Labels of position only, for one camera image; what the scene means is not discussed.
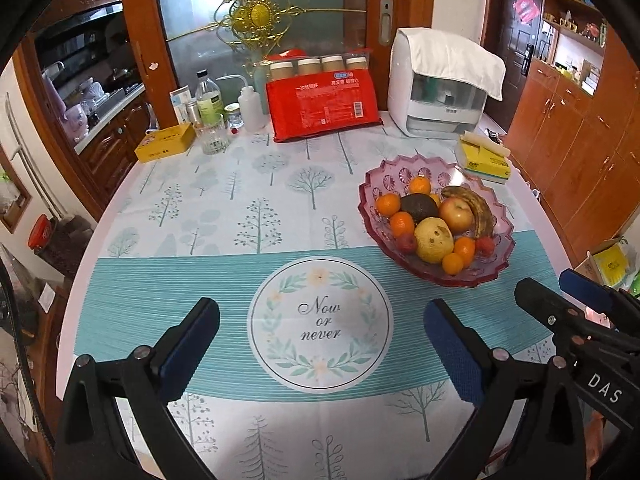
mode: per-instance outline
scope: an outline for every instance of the white cloth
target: white cloth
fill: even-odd
[[[504,62],[477,43],[444,30],[399,28],[409,41],[415,73],[469,83],[502,101]]]

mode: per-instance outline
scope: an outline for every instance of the bottle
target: bottle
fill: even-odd
[[[262,103],[260,102],[260,94],[254,90],[254,87],[249,86],[246,79],[239,75],[227,75],[219,77],[218,81],[225,79],[241,79],[244,86],[240,91],[240,97],[238,98],[238,104],[240,105],[240,114],[242,115],[242,121],[244,122],[244,130],[249,133],[255,133],[261,130],[267,125],[267,116],[262,113]]]
[[[200,117],[205,126],[215,126],[216,114],[223,115],[225,105],[222,102],[220,87],[209,77],[209,71],[198,72],[198,88],[196,89],[196,101]]]

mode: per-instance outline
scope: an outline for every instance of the teal stripe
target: teal stripe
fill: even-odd
[[[443,298],[463,324],[492,348],[519,352],[549,332],[513,301],[518,280],[531,276],[558,291],[558,281],[534,231],[514,234],[510,266],[498,280],[476,288],[446,288],[398,267],[377,247],[273,254],[186,258],[98,260],[76,337],[76,354],[98,361],[126,357],[140,344],[153,344],[180,323],[202,296],[220,305],[220,331],[188,390],[227,399],[296,402],[337,400],[393,393],[447,377],[424,335],[422,311]],[[336,256],[367,269],[385,289],[394,312],[394,336],[380,366],[360,384],[318,396],[287,388],[258,364],[249,346],[246,318],[260,284],[282,265],[308,256]]]

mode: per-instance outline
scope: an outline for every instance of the dining table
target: dining table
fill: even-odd
[[[398,155],[456,161],[455,140],[383,123],[295,142],[240,131],[224,153],[136,164],[98,222],[66,308],[56,391],[75,359],[125,358],[202,298],[220,329],[180,400],[168,405],[216,478],[425,478],[468,421],[424,333],[443,298],[489,348],[546,364],[551,332],[517,307],[532,277],[559,292],[570,267],[521,174],[483,181],[506,206],[508,267],[475,287],[439,286],[386,256],[358,211],[367,171]],[[126,400],[132,446],[150,452]],[[522,403],[496,443],[509,445]]]

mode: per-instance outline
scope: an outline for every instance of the trash can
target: trash can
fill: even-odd
[[[74,279],[86,249],[86,243],[85,240],[72,236],[70,230],[65,228],[72,222],[74,221],[62,224],[55,218],[48,219],[46,215],[41,215],[31,230],[28,245],[34,254],[51,267],[66,277]]]

